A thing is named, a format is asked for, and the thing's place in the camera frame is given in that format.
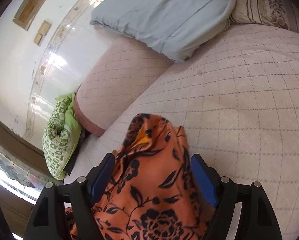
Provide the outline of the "small wooden wall plate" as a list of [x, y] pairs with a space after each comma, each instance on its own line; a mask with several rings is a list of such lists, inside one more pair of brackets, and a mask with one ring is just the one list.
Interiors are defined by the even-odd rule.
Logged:
[[34, 44], [40, 46], [44, 37], [49, 32], [50, 28], [51, 28], [51, 23], [48, 21], [43, 21], [43, 23], [41, 24], [41, 26], [34, 38]]

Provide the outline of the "orange black floral garment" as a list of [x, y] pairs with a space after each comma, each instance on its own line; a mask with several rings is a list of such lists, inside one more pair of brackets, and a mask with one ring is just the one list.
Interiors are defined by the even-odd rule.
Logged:
[[92, 214], [104, 239], [202, 239], [214, 208], [194, 181], [183, 127], [136, 115]]

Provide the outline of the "green white patterned cushion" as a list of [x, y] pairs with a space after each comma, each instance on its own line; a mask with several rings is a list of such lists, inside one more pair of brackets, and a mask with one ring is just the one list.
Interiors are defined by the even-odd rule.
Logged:
[[57, 180], [66, 176], [66, 165], [79, 143], [82, 127], [74, 112], [75, 93], [56, 98], [44, 128], [42, 146], [47, 168]]

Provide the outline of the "black cloth under cushion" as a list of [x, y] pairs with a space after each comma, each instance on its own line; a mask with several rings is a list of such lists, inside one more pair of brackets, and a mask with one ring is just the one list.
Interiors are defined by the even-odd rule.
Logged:
[[79, 137], [79, 141], [77, 143], [75, 151], [71, 155], [67, 165], [64, 168], [64, 171], [66, 172], [66, 174], [68, 176], [71, 175], [71, 172], [72, 172], [72, 170], [75, 166], [75, 163], [76, 163], [76, 160], [77, 160], [77, 157], [79, 155], [80, 148], [81, 148], [83, 142], [86, 140], [87, 137], [89, 137], [90, 134], [91, 133], [89, 131], [87, 131], [85, 128], [82, 128], [82, 131], [81, 131], [81, 134], [80, 134], [80, 137]]

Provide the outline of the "wooden wall switch panel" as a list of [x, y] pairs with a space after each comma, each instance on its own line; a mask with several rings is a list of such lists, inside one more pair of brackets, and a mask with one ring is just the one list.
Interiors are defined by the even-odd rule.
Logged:
[[27, 31], [45, 1], [23, 0], [13, 18], [13, 22]]

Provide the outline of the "window with frosted glass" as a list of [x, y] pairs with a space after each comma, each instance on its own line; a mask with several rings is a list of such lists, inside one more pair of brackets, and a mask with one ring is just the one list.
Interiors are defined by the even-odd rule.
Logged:
[[42, 174], [26, 165], [0, 146], [0, 185], [23, 200], [36, 204], [45, 184], [63, 181]]

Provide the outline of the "pale pink quilted bedspread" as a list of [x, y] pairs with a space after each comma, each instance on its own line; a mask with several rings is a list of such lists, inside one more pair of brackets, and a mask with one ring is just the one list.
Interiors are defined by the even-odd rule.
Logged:
[[283, 239], [299, 237], [299, 34], [232, 25], [171, 65], [99, 138], [82, 147], [71, 183], [123, 141], [139, 113], [185, 128], [190, 154], [240, 184], [259, 181]]

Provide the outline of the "pink quilted bolster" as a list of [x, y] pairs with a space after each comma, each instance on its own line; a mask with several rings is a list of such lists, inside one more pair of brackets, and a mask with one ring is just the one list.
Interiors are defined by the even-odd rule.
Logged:
[[100, 137], [173, 62], [134, 38], [119, 37], [79, 86], [74, 111]]

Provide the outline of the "beige striped floral pillow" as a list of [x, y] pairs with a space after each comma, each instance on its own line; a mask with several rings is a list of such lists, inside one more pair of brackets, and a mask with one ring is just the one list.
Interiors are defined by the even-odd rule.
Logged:
[[299, 33], [299, 8], [292, 0], [236, 0], [232, 24], [262, 24]]

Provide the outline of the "light blue pillow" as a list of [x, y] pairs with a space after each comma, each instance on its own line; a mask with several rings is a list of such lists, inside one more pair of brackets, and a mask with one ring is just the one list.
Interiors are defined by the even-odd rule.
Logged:
[[229, 26], [235, 5], [236, 0], [104, 0], [90, 24], [182, 62]]

